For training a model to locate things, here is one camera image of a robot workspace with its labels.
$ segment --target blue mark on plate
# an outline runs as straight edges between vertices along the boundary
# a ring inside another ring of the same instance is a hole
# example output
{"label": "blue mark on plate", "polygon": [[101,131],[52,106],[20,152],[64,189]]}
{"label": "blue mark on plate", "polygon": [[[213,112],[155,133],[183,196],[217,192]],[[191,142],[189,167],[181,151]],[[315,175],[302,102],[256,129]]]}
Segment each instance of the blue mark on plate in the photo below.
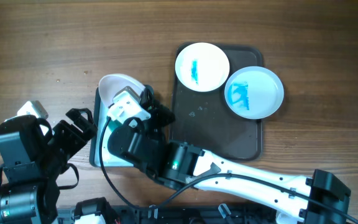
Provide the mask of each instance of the blue mark on plate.
{"label": "blue mark on plate", "polygon": [[197,60],[194,60],[191,64],[191,78],[198,84]]}
{"label": "blue mark on plate", "polygon": [[[233,101],[233,95],[234,94],[240,94],[240,98],[238,98],[236,101]],[[239,105],[239,108],[245,108],[246,110],[249,110],[249,99],[248,99],[248,83],[244,82],[244,83],[233,83],[230,87],[229,87],[229,91],[227,92],[228,94],[228,98],[227,100],[229,101],[229,103],[234,106],[235,103],[238,102],[243,102],[242,105]]]}

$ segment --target wooden surface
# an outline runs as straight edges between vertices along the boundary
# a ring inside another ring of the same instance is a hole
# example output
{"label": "wooden surface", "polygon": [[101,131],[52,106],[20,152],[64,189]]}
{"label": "wooden surface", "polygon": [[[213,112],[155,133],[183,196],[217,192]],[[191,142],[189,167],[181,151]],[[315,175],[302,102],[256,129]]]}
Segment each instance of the wooden surface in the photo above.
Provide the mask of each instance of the wooden surface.
{"label": "wooden surface", "polygon": [[[265,123],[262,157],[247,165],[286,174],[336,174],[352,190],[358,218],[358,3],[338,1],[114,1],[0,5],[0,123],[27,100],[40,100],[51,125],[70,108],[94,108],[101,77],[125,73],[152,85],[169,105],[176,48],[186,41],[247,44],[285,85],[285,101]],[[122,205],[89,145],[70,162],[80,183],[58,207],[106,197]],[[173,193],[131,168],[109,169],[133,203]],[[71,171],[60,185],[75,182]],[[188,190],[172,205],[245,202]]]}

